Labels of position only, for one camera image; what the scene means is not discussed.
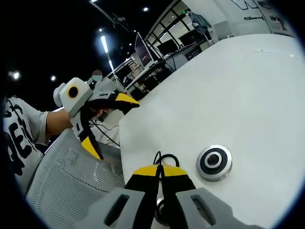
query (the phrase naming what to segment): desk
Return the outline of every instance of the desk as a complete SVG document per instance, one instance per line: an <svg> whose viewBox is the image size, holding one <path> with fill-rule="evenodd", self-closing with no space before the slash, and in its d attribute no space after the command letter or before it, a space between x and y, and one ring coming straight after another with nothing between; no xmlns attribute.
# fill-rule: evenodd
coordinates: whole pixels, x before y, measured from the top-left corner
<svg viewBox="0 0 305 229"><path fill-rule="evenodd" d="M150 67L145 68L127 87L126 90L128 90L129 88L131 88L141 77L143 77L147 72L149 72L150 70L152 70L152 68L154 67L154 65L157 63L153 63Z"/></svg>
<svg viewBox="0 0 305 229"><path fill-rule="evenodd" d="M229 204L237 219L273 227L304 181L304 75L302 50L291 37L254 34L218 42L120 121L125 182L158 150L171 153L195 186ZM213 144L228 147L233 157L231 173L218 182L204 180L195 167Z"/></svg>

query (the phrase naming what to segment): dark ceiling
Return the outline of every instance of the dark ceiling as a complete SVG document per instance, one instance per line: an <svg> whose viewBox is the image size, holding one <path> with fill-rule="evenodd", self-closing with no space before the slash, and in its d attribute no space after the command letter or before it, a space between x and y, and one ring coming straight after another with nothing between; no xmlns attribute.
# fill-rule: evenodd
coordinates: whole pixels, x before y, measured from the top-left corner
<svg viewBox="0 0 305 229"><path fill-rule="evenodd" d="M172 0L98 0L110 15L124 17L129 28L142 36L153 26ZM53 90L73 77L89 79L100 69L109 73L100 37L106 36L116 67L134 52L135 33L113 24L89 0L5 1L6 67L19 71L8 77L7 95L15 94L40 110L53 110ZM50 77L57 77L55 82Z"/></svg>

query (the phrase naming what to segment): black ring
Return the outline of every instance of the black ring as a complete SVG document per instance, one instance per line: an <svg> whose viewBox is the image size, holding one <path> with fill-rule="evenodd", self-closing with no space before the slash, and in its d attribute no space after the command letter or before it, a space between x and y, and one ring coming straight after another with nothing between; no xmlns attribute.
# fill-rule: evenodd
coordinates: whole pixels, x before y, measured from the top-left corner
<svg viewBox="0 0 305 229"><path fill-rule="evenodd" d="M69 89L69 96L70 96L71 98L75 98L75 97L77 96L77 94L78 94L78 89L77 89L77 87L73 86L73 87L71 87L71 88Z"/></svg>
<svg viewBox="0 0 305 229"><path fill-rule="evenodd" d="M205 165L205 158L211 153L211 152L217 152L221 155L222 157L222 161L219 165L219 167L217 168L208 168L206 165ZM209 149L208 151L205 152L205 154L203 154L203 156L201 157L201 160L200 160L200 168L201 170L206 173L206 174L209 174L209 175L214 175L214 174L217 174L217 173L220 173L224 168L225 166L227 165L228 163L228 156L227 154L222 150L222 149L219 149L219 148L213 148L213 149Z"/></svg>

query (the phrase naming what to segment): ceiling light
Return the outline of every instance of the ceiling light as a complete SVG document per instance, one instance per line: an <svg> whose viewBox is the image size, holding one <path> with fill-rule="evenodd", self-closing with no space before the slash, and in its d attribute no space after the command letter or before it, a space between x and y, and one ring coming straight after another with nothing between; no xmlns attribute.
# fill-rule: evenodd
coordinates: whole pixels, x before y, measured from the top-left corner
<svg viewBox="0 0 305 229"><path fill-rule="evenodd" d="M113 71L114 69L113 69L113 65L112 65L111 60L109 60L109 65L110 65L110 67L111 67L111 70Z"/></svg>
<svg viewBox="0 0 305 229"><path fill-rule="evenodd" d="M106 43L106 38L105 38L105 36L102 36L102 37L101 37L101 40L102 40L102 44L103 44L105 53L108 53L108 47L107 47L107 43Z"/></svg>
<svg viewBox="0 0 305 229"><path fill-rule="evenodd" d="M14 77L15 80L17 80L19 78L19 76L20 76L19 72L15 72L13 74L13 77Z"/></svg>
<svg viewBox="0 0 305 229"><path fill-rule="evenodd" d="M56 112L56 111L60 111L60 110L62 110L63 109L63 106L62 107L60 107L60 108L57 108L56 110L54 110L53 112Z"/></svg>

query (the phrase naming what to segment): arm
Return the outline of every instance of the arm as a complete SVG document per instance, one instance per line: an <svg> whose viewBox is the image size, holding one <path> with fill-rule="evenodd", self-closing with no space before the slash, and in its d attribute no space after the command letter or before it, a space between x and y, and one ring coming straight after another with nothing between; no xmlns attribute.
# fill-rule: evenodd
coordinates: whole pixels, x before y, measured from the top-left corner
<svg viewBox="0 0 305 229"><path fill-rule="evenodd" d="M70 115L65 110L49 112L46 124L46 136L58 135L67 128L72 128Z"/></svg>

